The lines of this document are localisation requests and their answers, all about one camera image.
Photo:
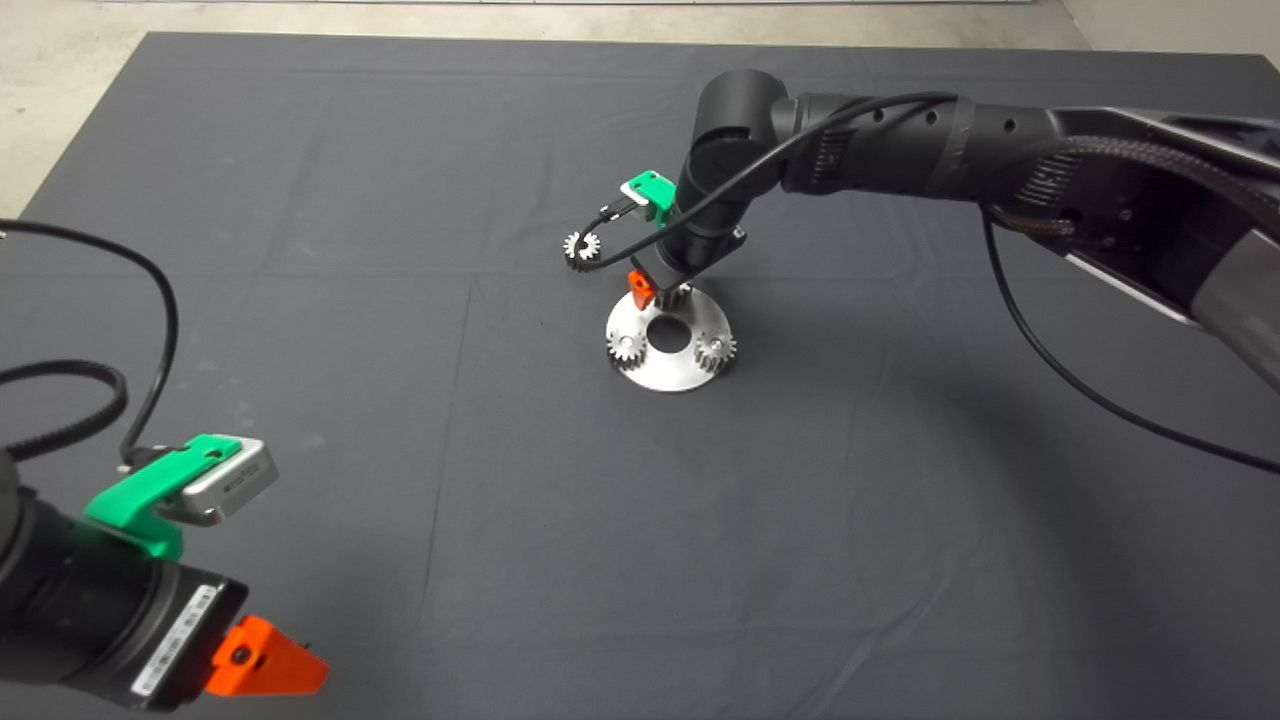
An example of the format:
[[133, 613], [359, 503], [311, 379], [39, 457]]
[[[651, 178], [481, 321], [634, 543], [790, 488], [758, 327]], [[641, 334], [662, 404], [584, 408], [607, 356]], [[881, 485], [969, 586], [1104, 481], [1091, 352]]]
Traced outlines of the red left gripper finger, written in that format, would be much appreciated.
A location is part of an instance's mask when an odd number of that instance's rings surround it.
[[205, 691], [219, 697], [315, 694], [329, 666], [274, 624], [243, 616], [212, 653]]

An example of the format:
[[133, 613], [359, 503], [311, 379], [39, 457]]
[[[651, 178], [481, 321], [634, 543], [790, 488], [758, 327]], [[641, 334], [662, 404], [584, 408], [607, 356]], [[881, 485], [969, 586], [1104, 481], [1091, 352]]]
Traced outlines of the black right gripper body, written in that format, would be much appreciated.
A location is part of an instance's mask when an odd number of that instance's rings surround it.
[[741, 227], [717, 237], [680, 228], [632, 255], [632, 269], [655, 291], [671, 291], [740, 250], [748, 240]]

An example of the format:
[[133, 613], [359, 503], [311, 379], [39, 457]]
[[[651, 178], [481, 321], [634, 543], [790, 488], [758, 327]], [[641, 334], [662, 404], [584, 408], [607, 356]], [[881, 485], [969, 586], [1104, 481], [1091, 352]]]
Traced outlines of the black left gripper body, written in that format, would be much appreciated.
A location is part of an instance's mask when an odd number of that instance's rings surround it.
[[76, 689], [123, 708], [165, 714], [201, 696], [212, 655], [250, 589], [214, 571], [154, 565], [141, 610], [101, 659], [76, 674]]

